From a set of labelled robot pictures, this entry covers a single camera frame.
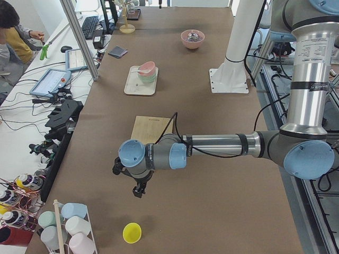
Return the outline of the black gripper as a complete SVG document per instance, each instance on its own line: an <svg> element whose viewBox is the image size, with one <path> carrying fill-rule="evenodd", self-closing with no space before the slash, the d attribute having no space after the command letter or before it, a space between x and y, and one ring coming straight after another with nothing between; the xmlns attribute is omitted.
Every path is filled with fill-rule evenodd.
<svg viewBox="0 0 339 254"><path fill-rule="evenodd" d="M145 194L145 190L147 187L147 182L152 178L153 171L152 170L144 170L142 173L137 174L133 173L132 170L134 168L125 167L120 158L116 157L114 160L114 166L112 168L112 172L115 175L119 175L120 173L133 178L136 181L136 186L133 188L132 193L137 198L142 198L143 194Z"/></svg>

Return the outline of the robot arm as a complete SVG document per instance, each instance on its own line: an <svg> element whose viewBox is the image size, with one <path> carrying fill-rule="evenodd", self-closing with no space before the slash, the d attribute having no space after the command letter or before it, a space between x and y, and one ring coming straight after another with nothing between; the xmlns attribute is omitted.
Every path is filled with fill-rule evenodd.
<svg viewBox="0 0 339 254"><path fill-rule="evenodd" d="M136 181L133 194L142 197L157 169L181 169L188 157L251 155L272 160L300 179L327 173L335 159L322 126L329 70L338 35L338 1L273 1L271 31L291 33L296 41L286 123L277 131L251 134L163 134L155 143L125 141L113 173Z"/></svg>

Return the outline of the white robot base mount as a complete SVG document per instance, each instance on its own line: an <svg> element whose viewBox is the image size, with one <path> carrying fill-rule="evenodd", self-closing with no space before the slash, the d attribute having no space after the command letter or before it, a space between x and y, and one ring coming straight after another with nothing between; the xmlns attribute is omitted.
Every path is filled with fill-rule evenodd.
<svg viewBox="0 0 339 254"><path fill-rule="evenodd" d="M210 86L213 93L247 94L249 92L244 66L245 57L264 6L265 1L262 0L239 2L225 60L219 68L210 69Z"/></svg>

